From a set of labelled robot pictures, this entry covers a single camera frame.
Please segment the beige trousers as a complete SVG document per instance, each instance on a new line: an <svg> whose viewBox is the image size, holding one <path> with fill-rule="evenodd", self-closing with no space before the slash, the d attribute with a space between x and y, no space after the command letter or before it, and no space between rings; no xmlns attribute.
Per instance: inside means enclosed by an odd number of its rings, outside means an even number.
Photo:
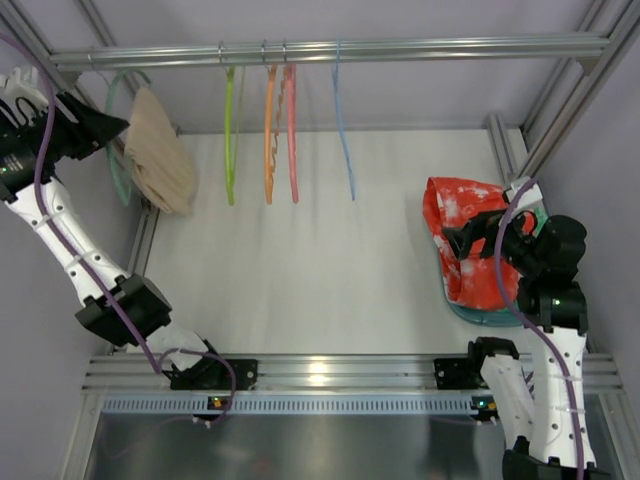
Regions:
<svg viewBox="0 0 640 480"><path fill-rule="evenodd" d="M188 216L197 190L194 162L148 87L134 98L125 154L140 192L159 210Z"/></svg>

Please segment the teal green hanger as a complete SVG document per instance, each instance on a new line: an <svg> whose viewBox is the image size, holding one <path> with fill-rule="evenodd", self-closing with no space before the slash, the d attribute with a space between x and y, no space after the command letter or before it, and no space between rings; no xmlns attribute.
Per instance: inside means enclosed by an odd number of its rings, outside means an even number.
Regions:
<svg viewBox="0 0 640 480"><path fill-rule="evenodd" d="M137 75L143 80L146 85L150 85L152 83L149 76L142 70L127 69L119 71L108 83L108 90L104 106L105 114L110 115L113 112L114 102L119 85L128 74ZM115 140L110 141L106 145L105 153L118 198L123 206L128 207L132 197L133 183L131 174L126 168L126 156L121 152L122 148L117 144L118 139L119 137L116 137Z"/></svg>

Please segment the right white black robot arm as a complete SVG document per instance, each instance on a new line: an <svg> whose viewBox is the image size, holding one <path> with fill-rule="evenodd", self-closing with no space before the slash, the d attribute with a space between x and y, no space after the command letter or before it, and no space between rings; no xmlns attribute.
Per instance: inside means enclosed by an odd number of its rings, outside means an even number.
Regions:
<svg viewBox="0 0 640 480"><path fill-rule="evenodd" d="M525 379L515 344L479 337L468 359L491 391L506 449L505 479L608 479L597 465L585 422L583 355L586 298L575 277L585 251L586 228L564 215L549 217L539 233L523 230L524 216L505 222L501 210L480 213L443 233L455 257L485 242L484 258L501 258L521 278L517 311L531 334L533 377Z"/></svg>

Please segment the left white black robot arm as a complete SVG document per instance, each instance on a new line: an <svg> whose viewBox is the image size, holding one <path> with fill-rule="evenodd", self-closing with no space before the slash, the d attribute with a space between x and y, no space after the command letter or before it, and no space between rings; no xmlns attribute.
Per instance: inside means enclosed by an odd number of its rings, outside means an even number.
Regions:
<svg viewBox="0 0 640 480"><path fill-rule="evenodd" d="M20 97L1 106L1 201L29 224L72 282L76 314L89 332L114 347L139 347L173 390L226 389L231 375L212 345L172 324L171 306L156 285L111 260L81 226L55 172L69 157L82 160L122 133L127 121L101 113L68 92L52 107L26 116ZM162 369L165 361L170 368Z"/></svg>

